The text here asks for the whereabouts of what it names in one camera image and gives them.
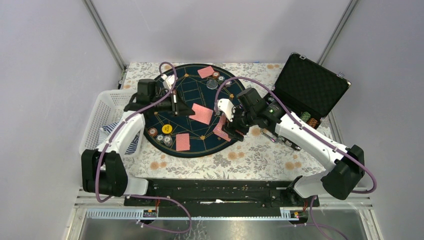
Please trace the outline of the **red playing card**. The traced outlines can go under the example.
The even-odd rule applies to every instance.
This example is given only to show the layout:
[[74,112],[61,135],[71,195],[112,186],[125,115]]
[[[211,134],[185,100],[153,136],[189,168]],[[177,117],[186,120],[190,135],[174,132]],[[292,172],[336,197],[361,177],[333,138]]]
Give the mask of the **red playing card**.
[[231,139],[229,138],[228,134],[226,132],[222,131],[222,130],[214,129],[213,130],[213,133],[215,135],[217,135],[219,138],[221,138],[221,139],[223,139],[223,140],[225,140],[227,142],[230,142],[231,141]]
[[212,115],[214,113],[212,109],[209,109],[203,105],[194,103],[192,105],[192,110],[194,111],[194,115],[189,116],[191,120],[194,120],[206,125],[210,124]]
[[198,75],[202,78],[202,79],[205,79],[205,78],[207,78],[207,77],[209,77],[209,76],[212,76],[213,74],[214,74],[214,72],[215,72],[215,70],[213,69],[213,67],[212,66],[207,66],[207,67],[204,67],[204,68],[201,68],[201,69],[199,69],[198,71],[197,71],[197,73],[198,73]]
[[183,152],[190,150],[191,145],[189,133],[178,133],[175,137],[176,151]]

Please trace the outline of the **yellow dealer button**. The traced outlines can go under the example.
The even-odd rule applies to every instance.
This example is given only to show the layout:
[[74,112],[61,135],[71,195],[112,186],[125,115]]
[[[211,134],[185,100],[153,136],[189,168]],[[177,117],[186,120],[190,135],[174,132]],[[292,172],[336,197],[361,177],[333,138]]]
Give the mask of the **yellow dealer button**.
[[163,134],[169,135],[173,131],[173,127],[171,124],[165,124],[162,126],[161,131]]

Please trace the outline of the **red five chip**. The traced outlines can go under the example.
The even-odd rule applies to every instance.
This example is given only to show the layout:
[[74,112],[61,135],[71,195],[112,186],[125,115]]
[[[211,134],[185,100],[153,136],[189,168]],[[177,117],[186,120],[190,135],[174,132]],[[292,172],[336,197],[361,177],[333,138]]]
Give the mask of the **red five chip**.
[[155,136],[158,135],[158,130],[156,128],[152,127],[152,128],[148,129],[147,133],[148,133],[149,136],[155,137]]
[[213,77],[214,79],[218,79],[218,78],[219,78],[219,76],[220,76],[220,73],[219,73],[218,71],[214,71],[214,72],[212,73],[212,77]]

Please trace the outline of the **green fifty chip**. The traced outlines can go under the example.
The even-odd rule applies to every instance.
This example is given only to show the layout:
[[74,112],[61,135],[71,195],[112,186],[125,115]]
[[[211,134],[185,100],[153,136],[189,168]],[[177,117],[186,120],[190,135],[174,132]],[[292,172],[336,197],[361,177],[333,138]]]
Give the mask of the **green fifty chip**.
[[222,83],[223,81],[225,81],[225,77],[220,75],[220,76],[217,78],[217,80],[218,80],[220,83]]

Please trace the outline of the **red card deck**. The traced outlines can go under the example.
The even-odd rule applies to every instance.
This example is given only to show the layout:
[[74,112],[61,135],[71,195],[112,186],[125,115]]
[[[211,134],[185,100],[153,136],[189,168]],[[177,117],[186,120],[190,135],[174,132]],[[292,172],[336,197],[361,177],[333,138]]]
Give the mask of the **red card deck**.
[[225,114],[222,114],[219,118],[218,123],[216,124],[215,128],[213,129],[213,132],[214,133],[221,133],[222,127],[226,123],[226,121],[227,121],[227,118],[226,118]]

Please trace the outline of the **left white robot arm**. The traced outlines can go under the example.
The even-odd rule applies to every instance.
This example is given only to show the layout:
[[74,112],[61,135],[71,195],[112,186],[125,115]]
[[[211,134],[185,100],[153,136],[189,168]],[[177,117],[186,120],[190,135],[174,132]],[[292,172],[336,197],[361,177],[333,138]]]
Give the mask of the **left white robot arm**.
[[145,129],[145,117],[155,112],[168,112],[175,116],[194,115],[194,111],[183,102],[175,89],[175,74],[164,78],[162,84],[166,94],[153,79],[141,79],[137,91],[123,109],[117,126],[95,149],[86,149],[81,155],[82,186],[84,191],[94,193],[102,203],[111,197],[136,195],[144,206],[152,204],[155,192],[148,187],[146,179],[130,177],[123,158],[135,137],[141,139]]

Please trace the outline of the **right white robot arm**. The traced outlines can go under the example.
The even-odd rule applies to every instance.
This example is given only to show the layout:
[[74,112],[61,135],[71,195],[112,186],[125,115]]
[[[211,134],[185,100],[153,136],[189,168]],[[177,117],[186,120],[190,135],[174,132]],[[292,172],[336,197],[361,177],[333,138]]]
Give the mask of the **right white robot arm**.
[[357,145],[347,147],[319,133],[302,121],[276,98],[273,102],[259,95],[256,89],[247,88],[237,96],[240,104],[227,98],[214,100],[214,110],[226,117],[222,130],[232,140],[243,141],[252,126],[269,130],[276,138],[289,140],[314,157],[324,171],[298,176],[288,187],[287,201],[301,205],[307,198],[329,194],[346,200],[365,175],[364,151]]

